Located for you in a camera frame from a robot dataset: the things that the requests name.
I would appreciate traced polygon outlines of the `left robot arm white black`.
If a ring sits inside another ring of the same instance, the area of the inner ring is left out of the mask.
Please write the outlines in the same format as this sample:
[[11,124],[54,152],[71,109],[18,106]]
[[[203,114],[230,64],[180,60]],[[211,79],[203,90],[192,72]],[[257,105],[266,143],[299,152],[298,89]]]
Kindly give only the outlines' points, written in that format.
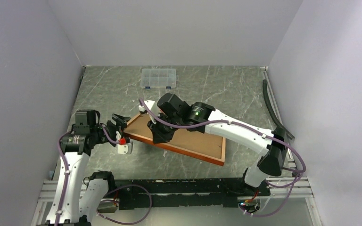
[[92,149],[110,143],[132,150],[129,138],[123,136],[129,117],[112,114],[107,123],[100,123],[97,110],[78,110],[71,130],[59,138],[60,174],[51,209],[45,226],[89,226],[103,197],[116,192],[114,175],[110,171],[97,171],[89,176],[84,194],[81,193],[84,172]]

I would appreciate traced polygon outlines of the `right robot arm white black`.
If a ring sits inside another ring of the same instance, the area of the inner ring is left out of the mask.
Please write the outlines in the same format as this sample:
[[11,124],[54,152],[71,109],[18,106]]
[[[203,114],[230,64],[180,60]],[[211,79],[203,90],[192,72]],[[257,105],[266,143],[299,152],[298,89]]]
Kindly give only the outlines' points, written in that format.
[[157,102],[139,99],[139,109],[150,117],[148,128],[154,144],[168,143],[175,131],[185,129],[221,136],[255,151],[259,158],[248,167],[240,183],[245,195],[253,195],[268,177],[279,177],[286,158],[284,131],[263,129],[234,119],[203,102],[189,105],[172,93],[164,94]]

